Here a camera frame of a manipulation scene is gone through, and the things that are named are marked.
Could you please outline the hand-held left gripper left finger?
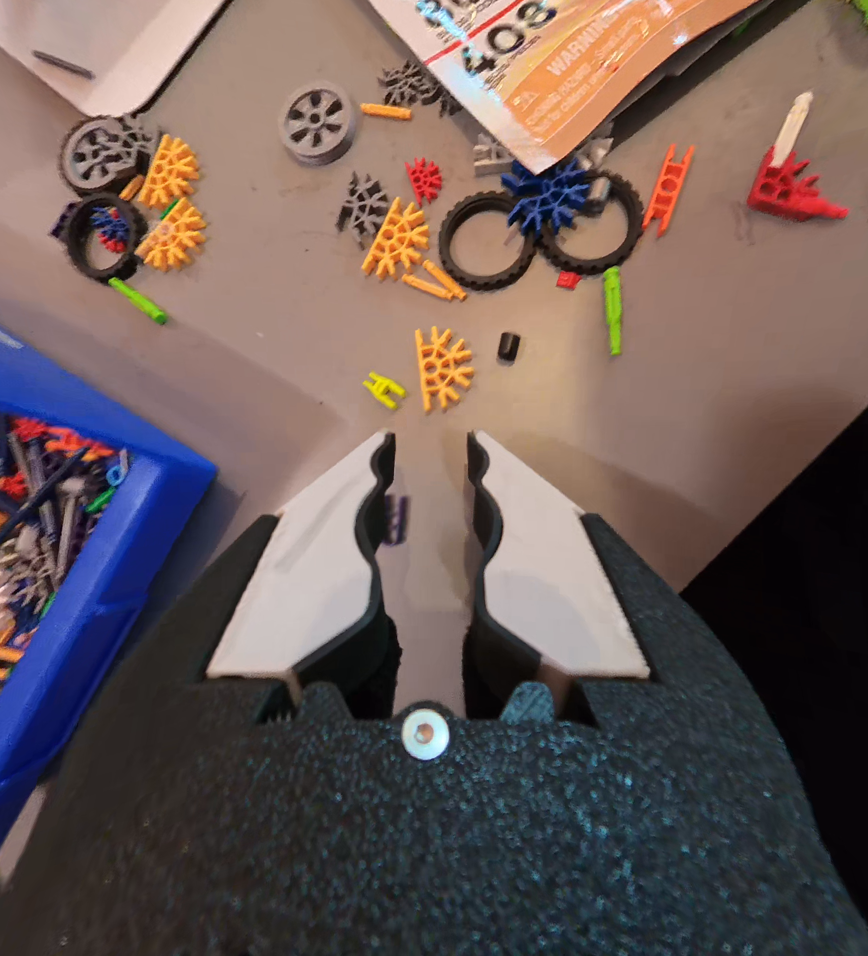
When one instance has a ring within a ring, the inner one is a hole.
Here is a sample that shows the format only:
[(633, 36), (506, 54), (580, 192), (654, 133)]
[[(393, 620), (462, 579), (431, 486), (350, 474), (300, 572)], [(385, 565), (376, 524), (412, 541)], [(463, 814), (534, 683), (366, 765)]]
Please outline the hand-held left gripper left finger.
[(392, 715), (401, 649), (376, 552), (394, 458), (394, 434), (378, 431), (275, 513), (207, 679), (273, 679), (294, 704), (329, 683), (356, 717)]

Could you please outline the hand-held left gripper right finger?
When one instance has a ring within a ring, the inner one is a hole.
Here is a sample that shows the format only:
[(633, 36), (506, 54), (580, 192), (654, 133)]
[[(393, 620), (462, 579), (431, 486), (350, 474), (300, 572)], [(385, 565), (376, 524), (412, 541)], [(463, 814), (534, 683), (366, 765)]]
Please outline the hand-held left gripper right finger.
[(592, 516), (486, 431), (466, 439), (481, 548), (464, 641), (470, 716), (493, 716), (518, 687), (547, 689), (569, 716), (584, 681), (653, 675), (604, 560)]

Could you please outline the blue plastic parts bin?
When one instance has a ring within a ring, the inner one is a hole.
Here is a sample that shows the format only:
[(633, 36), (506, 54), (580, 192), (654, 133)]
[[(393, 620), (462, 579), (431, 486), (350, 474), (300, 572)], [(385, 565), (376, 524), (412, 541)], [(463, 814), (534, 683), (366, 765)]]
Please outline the blue plastic parts bin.
[(217, 469), (0, 328), (0, 411), (133, 456), (128, 476), (0, 694), (0, 846), (144, 607)]

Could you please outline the pile of toy building pieces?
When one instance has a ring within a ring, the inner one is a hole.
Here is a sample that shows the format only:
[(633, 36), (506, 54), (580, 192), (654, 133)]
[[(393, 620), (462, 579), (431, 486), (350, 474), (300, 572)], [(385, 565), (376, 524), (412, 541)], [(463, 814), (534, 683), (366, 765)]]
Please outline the pile of toy building pieces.
[(132, 463), (129, 448), (0, 412), (0, 694)]

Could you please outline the large red connector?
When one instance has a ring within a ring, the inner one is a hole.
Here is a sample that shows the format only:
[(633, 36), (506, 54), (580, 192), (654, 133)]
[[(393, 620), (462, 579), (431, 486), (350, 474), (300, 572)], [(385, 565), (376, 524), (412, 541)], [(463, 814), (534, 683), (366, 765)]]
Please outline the large red connector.
[(808, 160), (799, 161), (795, 151), (780, 161), (776, 146), (762, 159), (747, 206), (777, 218), (794, 222), (812, 219), (843, 220), (849, 209), (838, 206), (823, 196), (817, 174), (805, 175)]

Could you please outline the white rod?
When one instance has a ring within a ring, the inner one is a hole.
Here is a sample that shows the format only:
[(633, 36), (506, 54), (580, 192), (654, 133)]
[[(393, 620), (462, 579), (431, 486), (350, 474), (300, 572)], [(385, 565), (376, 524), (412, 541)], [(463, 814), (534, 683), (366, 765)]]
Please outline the white rod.
[(812, 102), (813, 91), (811, 90), (800, 93), (792, 102), (770, 150), (771, 158), (768, 162), (770, 167), (781, 167), (792, 153), (810, 113)]

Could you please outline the yellow-green clip connector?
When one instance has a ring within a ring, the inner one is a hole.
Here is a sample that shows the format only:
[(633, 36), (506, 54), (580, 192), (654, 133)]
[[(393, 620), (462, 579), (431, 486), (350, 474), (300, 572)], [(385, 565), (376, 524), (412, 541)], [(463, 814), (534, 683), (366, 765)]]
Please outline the yellow-green clip connector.
[(393, 411), (399, 410), (400, 401), (407, 397), (407, 391), (400, 383), (376, 372), (369, 372), (362, 385), (375, 400)]

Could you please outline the yellow fan connector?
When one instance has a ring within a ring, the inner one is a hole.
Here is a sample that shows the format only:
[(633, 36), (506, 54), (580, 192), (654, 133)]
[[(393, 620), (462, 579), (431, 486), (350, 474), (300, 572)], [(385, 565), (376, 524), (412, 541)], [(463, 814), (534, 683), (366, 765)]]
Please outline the yellow fan connector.
[(463, 338), (456, 339), (451, 329), (430, 329), (426, 338), (415, 331), (416, 363), (423, 409), (429, 414), (437, 403), (446, 410), (461, 400), (458, 389), (468, 389), (476, 369), (470, 364), (472, 352)]
[(423, 210), (413, 202), (404, 206), (402, 199), (396, 197), (373, 239), (361, 270), (380, 280), (395, 277), (399, 268), (411, 273), (428, 248), (429, 226)]
[(179, 198), (151, 227), (134, 255), (161, 272), (182, 269), (192, 264), (192, 250), (205, 243), (206, 226), (201, 210), (188, 198)]
[(199, 159), (188, 143), (164, 134), (136, 200), (149, 209), (165, 210), (193, 193), (200, 174)]

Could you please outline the dark grey fan connector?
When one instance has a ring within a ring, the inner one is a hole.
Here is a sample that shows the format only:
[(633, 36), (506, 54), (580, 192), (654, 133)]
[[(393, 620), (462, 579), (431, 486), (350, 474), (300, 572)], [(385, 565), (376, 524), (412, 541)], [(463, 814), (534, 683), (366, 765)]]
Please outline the dark grey fan connector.
[(353, 173), (338, 211), (335, 228), (349, 233), (356, 245), (367, 249), (380, 230), (391, 201), (384, 187), (370, 174)]

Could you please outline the blue snowflake connector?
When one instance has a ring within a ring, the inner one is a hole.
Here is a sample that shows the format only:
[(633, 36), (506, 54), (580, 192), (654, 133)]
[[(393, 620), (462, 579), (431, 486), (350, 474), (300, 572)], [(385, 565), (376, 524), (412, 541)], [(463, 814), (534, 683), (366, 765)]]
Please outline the blue snowflake connector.
[(516, 226), (523, 235), (539, 235), (544, 225), (556, 233), (571, 225), (574, 211), (583, 208), (592, 189), (588, 171), (578, 158), (563, 161), (542, 174), (530, 173), (513, 161), (511, 171), (501, 174), (500, 181), (515, 200), (507, 225)]

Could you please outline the small black rubber tire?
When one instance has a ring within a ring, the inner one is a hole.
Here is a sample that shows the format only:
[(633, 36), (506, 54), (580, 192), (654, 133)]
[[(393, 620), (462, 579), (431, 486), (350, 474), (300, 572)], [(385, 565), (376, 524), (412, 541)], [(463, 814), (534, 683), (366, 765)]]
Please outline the small black rubber tire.
[[(131, 202), (123, 201), (117, 194), (105, 191), (90, 194), (82, 198), (79, 204), (69, 221), (65, 236), (67, 253), (74, 268), (84, 277), (102, 285), (106, 285), (111, 277), (124, 281), (131, 279), (139, 265), (134, 250), (149, 228), (143, 214)], [(117, 255), (116, 259), (104, 268), (94, 266), (89, 253), (90, 239), (96, 234), (90, 226), (90, 218), (93, 210), (98, 208), (115, 208), (129, 223), (127, 251)]]

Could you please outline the small red fan connector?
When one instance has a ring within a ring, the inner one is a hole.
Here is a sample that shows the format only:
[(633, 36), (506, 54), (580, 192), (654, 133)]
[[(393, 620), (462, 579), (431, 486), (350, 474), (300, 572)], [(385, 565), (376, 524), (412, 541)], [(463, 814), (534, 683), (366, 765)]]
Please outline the small red fan connector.
[(428, 161), (426, 158), (415, 158), (413, 163), (405, 161), (404, 165), (419, 208), (424, 203), (430, 204), (439, 197), (442, 176), (436, 162)]

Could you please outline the white connector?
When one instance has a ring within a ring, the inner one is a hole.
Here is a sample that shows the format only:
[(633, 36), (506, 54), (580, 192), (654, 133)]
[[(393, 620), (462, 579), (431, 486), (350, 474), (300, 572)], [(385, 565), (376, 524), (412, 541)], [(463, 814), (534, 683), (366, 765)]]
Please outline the white connector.
[(510, 174), (516, 158), (510, 150), (487, 133), (479, 133), (472, 148), (473, 174), (476, 178)]

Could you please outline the dark grey snowflake connector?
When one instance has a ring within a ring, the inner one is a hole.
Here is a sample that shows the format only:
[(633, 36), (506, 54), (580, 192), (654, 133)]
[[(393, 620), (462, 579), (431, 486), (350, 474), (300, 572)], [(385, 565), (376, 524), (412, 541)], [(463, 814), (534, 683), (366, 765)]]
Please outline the dark grey snowflake connector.
[(438, 78), (413, 61), (407, 61), (398, 68), (383, 70), (377, 83), (381, 87), (385, 105), (397, 108), (411, 108), (416, 103), (437, 105), (442, 117), (453, 116), (464, 110)]

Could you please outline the small dark grey rod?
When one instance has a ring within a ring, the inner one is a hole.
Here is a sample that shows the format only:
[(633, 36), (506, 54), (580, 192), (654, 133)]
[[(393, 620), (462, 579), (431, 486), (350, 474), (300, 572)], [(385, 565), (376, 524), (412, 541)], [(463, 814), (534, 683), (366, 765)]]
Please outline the small dark grey rod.
[(66, 73), (79, 77), (85, 78), (87, 80), (93, 81), (96, 77), (96, 74), (89, 68), (82, 66), (80, 64), (74, 63), (68, 59), (62, 58), (55, 54), (49, 54), (44, 51), (32, 50), (32, 55), (40, 62), (45, 63), (48, 66), (61, 69)]

